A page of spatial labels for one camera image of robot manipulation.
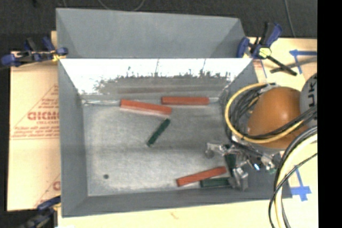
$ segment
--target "cardboard sheet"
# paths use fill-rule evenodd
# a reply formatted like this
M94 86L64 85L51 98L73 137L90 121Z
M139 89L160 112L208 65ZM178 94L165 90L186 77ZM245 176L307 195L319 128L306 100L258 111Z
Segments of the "cardboard sheet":
M7 209L33 209L60 193L57 65L11 69Z

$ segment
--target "yellow cable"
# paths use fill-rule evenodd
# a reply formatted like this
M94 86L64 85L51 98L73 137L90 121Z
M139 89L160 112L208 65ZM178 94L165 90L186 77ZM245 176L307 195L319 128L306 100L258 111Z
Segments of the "yellow cable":
M287 134L291 133L297 126L299 126L301 123L303 123L303 121L299 121L298 123L294 124L293 126L291 126L290 128L286 129L285 131L283 131L282 133L276 134L276 135L272 135L272 137L269 137L267 139L252 139L252 138L248 138L244 135L242 135L240 132L238 132L233 125L231 124L230 120L229 120L229 108L232 104L232 102L236 99L236 97L238 97L241 93L245 92L246 90L249 89L253 89L256 87L261 87L265 85L264 83L255 83L255 84L251 84L248 85L240 90L238 90L229 100L228 103L226 105L226 108L224 110L224 118L226 120L226 123L229 127L229 129L239 138L244 139L249 141L250 143L255 143L255 144L264 144L264 143L269 143L270 141L275 141L275 140L279 140L281 138L283 138L284 136L286 136Z
M287 175L288 170L291 167L293 159L298 155L300 151L302 151L307 145L317 141L317 134L312 135L306 140L302 141L295 149L287 156L281 170L279 171L279 177L277 181L277 186L283 180L283 178ZM284 224L283 214L282 214L282 187L279 189L278 193L275 196L275 210L276 217L278 221L278 225L280 228L286 228Z

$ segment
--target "metal rod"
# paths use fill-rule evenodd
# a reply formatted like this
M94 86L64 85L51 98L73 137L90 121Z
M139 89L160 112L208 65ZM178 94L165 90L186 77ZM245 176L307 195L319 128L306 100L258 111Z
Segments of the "metal rod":
M305 65L305 64L308 64L308 63L313 63L313 62L317 62L317 56L309 58L309 59L306 59L306 60L303 60L303 61L300 61L300 62L289 64L289 65L287 65L287 67L294 68L294 67L302 66L302 65ZM274 69L270 70L271 73L281 72L281 71L283 71L283 69L281 67L274 68Z
M291 68L289 68L288 66L284 65L283 63L279 62L277 59L274 59L272 56L268 56L267 59L269 59L270 61L272 61L273 63L277 64L278 66L280 66L283 70L289 72L291 75L296 76L297 72L295 72L294 70L292 70Z

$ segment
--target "clamp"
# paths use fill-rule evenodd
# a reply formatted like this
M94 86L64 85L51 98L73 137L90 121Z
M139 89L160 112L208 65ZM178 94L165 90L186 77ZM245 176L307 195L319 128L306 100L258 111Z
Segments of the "clamp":
M257 37L254 44L250 43L247 37L243 37L238 45L237 58L243 57L245 54L253 59L269 59L277 64L282 70L289 72L291 75L296 76L297 72L293 71L289 66L284 65L271 56L271 45L275 42L280 34L282 28L279 24L266 22L265 30L261 38Z
M15 228L42 228L49 221L53 222L53 227L57 226L57 211L55 206L61 203L61 197L56 196L50 200L43 202L37 207L37 214L30 218L23 224L16 226Z
M59 58L66 56L68 54L67 48L56 49L53 46L50 39L45 36L42 39L45 49L43 51L35 50L37 49L32 38L27 38L24 43L24 50L16 54L10 53L1 57L1 63L3 66L14 66L19 67L21 65L26 65L35 62L43 62L48 60L58 60Z
M208 159L218 154L225 158L229 176L217 180L202 181L204 185L229 185L232 188L237 188L245 191L248 188L248 172L244 171L243 166L249 165L254 170L260 171L262 167L269 173L272 173L276 168L276 159L266 153L261 153L251 147L238 143L234 140L230 144L223 143L207 143L205 155Z

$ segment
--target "black cable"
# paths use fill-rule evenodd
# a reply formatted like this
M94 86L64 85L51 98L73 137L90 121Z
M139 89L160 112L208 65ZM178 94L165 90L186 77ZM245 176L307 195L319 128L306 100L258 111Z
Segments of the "black cable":
M244 132L244 130L239 126L239 120L242 118L245 113L251 109L256 102L253 104L250 104L255 98L259 97L260 94L258 91L260 91L262 88L265 86L261 87L256 87L251 90L246 91L243 95L240 96L240 98L237 100L234 109L231 113L229 113L229 119L233 125L234 128L238 132L240 132L243 136L251 139L268 139L273 135L277 135L280 133L283 133L286 131L288 128L294 126L298 122L302 121L299 125L297 125L292 132L295 130L298 130L302 128L304 125L306 125L308 122L310 122L314 117L317 116L317 105L314 107L309 108L307 111L301 113L299 116L291 120L290 122L286 123L285 125L281 126L280 128L277 128L271 132L265 133L265 134L260 134L260 135L254 135L251 136L248 133Z
M287 4L287 0L284 0L284 5L285 5L285 12L286 12L287 20L288 20L289 25L290 25L290 29L291 29L292 35L293 35L293 37L296 37L296 34L294 33L294 29L293 29L292 20L291 20L291 17L290 17L289 5Z
M311 137L312 135L316 134L318 132L318 127L314 126L311 127L309 129L307 129L306 131L302 132L301 134L299 134L298 136L295 137L295 139L293 139L292 142L290 142L290 144L287 146L287 148L285 149L282 158L279 162L279 166L278 169L276 171L275 174L275 180L274 180L274 190L277 186L277 181L278 181L278 177L279 177L279 170L281 169L281 167L283 166L285 160L287 159L287 157L289 156L289 154L304 140L306 140L307 138Z
M306 140L307 138L311 137L312 135L317 133L317 126L311 127L309 129L307 129L306 131L304 131L303 133L301 133L300 135L298 135L290 144L289 146L286 148L286 150L283 153L283 156L279 162L278 168L276 170L276 175L275 175L275 179L274 179L274 191L276 189L277 186L277 181L279 179L279 171L281 170L285 160L287 159L287 157L289 156L289 154L304 140ZM284 210L284 205L283 205L283 201L282 201L282 215L283 215L283 219L284 219L284 224L286 227L290 227L289 221L287 219L285 210Z
M277 185L276 189L273 192L273 195L270 199L270 203L268 206L268 217L269 217L269 221L271 223L272 228L275 228L274 223L272 221L272 216L271 216L271 209L272 209L272 204L275 201L275 197L277 195L277 193L279 192L279 190L283 187L283 185L287 182L287 180L290 178L290 176L298 169L300 168L303 164L305 164L306 162L308 162L309 160L311 160L312 158L316 157L317 153L313 154L312 156L306 158L305 160L303 160L302 162L300 162L299 164L296 164L289 173L286 174L286 176L280 181L280 183Z

